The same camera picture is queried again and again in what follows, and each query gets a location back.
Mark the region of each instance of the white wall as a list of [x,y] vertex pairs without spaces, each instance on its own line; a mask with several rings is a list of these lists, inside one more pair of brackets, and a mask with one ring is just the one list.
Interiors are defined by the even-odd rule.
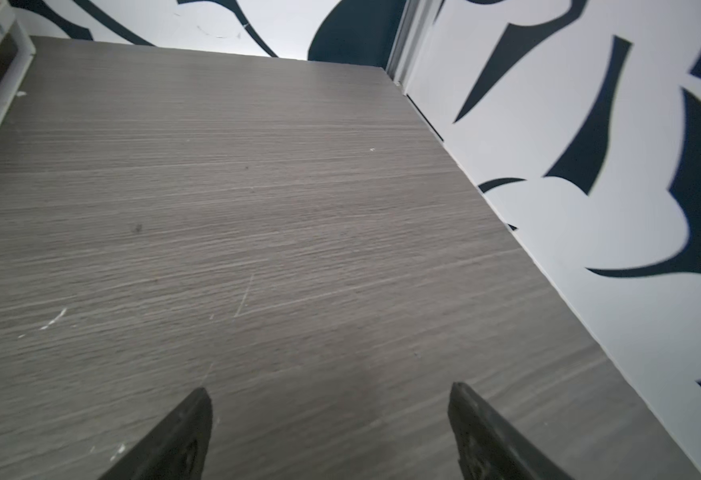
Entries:
[[[87,28],[98,42],[130,43],[73,0],[43,1],[65,20]],[[239,0],[238,5],[278,56],[305,60],[318,27],[339,1]],[[92,3],[130,32],[159,47],[268,56],[246,33],[236,15],[215,2],[178,5],[176,0],[94,0]],[[70,36],[46,16],[24,8],[16,10],[29,34]]]
[[[657,264],[701,244],[700,224],[689,221],[701,211],[685,211],[671,194],[684,148],[689,158],[701,155],[693,133],[701,123],[687,117],[682,90],[693,96],[686,102],[701,104],[701,78],[690,73],[701,56],[701,0],[590,0],[455,122],[508,24],[548,22],[571,6],[445,0],[406,93],[475,185],[525,180],[485,197],[701,470],[701,273],[614,278],[588,270]],[[594,106],[614,35],[632,46],[605,162],[586,193],[545,174]]]

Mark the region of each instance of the gray wooden floor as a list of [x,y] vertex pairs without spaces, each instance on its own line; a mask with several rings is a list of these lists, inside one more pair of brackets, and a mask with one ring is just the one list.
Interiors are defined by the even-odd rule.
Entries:
[[460,478],[454,380],[576,478],[698,477],[382,70],[36,43],[0,478],[96,478],[201,384],[205,478]]

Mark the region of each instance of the wall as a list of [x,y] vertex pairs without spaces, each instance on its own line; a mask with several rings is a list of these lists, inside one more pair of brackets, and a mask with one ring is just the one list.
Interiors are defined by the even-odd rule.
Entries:
[[10,0],[31,35],[384,67],[405,0]]
[[445,0],[406,93],[701,469],[701,0]]

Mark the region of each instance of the laminate flooring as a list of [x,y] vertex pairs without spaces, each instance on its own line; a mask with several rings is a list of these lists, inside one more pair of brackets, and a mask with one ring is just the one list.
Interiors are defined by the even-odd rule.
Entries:
[[576,478],[699,478],[381,69],[35,42],[0,478],[94,479],[204,385],[206,479],[457,479],[455,380]]

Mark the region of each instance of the wood grain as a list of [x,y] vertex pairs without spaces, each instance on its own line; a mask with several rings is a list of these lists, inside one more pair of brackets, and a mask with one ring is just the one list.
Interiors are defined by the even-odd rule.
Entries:
[[35,42],[0,478],[96,478],[202,383],[205,478],[460,478],[455,380],[576,478],[699,478],[381,69]]

